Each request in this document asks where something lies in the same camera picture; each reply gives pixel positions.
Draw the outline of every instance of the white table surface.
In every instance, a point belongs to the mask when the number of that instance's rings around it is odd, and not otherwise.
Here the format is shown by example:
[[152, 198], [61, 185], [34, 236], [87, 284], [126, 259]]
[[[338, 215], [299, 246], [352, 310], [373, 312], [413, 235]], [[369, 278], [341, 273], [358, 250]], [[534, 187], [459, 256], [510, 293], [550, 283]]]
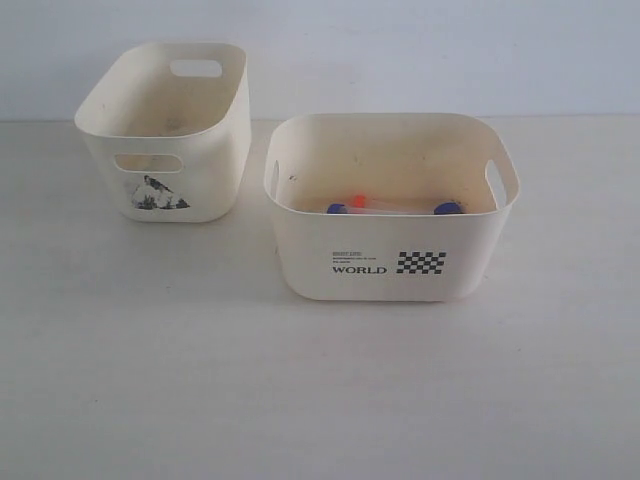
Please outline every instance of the white table surface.
[[0, 124], [0, 479], [640, 475], [640, 117], [491, 119], [522, 180], [450, 304], [322, 303], [261, 187], [120, 216], [74, 127]]

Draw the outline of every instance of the white wall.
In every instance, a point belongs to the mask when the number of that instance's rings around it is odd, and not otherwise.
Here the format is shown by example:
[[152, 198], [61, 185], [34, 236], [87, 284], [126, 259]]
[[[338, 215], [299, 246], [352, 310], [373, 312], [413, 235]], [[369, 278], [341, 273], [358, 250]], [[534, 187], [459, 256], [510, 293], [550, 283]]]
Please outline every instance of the white wall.
[[637, 0], [0, 0], [0, 120], [71, 118], [123, 50], [247, 49], [253, 116], [640, 112]]

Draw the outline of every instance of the white plastic basket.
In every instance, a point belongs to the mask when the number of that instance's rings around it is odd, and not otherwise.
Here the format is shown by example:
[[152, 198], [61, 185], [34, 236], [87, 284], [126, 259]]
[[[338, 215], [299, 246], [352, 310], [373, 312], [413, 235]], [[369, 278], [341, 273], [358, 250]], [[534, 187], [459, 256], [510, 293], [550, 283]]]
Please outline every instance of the white plastic basket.
[[[503, 205], [487, 179], [492, 161]], [[453, 114], [291, 119], [273, 134], [264, 185], [284, 277], [294, 291], [318, 300], [468, 295], [482, 279], [519, 191], [498, 135], [479, 120]], [[454, 200], [466, 213], [322, 213], [354, 194], [399, 204]]]
[[124, 215], [218, 218], [235, 202], [251, 144], [245, 53], [217, 43], [130, 50], [75, 122]]

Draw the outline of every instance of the black and white checkered logo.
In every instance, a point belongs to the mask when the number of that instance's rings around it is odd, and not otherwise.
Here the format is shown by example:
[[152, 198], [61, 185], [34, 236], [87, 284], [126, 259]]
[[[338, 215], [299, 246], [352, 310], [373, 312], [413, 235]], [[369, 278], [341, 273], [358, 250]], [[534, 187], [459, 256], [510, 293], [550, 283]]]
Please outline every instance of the black and white checkered logo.
[[400, 252], [396, 273], [440, 275], [446, 252]]

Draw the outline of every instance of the blue cap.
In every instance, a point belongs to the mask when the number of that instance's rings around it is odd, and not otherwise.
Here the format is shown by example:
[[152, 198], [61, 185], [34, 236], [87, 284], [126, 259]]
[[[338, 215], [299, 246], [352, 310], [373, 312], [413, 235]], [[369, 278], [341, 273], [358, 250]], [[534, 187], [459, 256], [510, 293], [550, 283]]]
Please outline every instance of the blue cap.
[[454, 215], [462, 213], [462, 208], [456, 202], [446, 202], [438, 205], [433, 213], [435, 215]]
[[347, 213], [344, 203], [332, 203], [327, 208], [327, 213]]

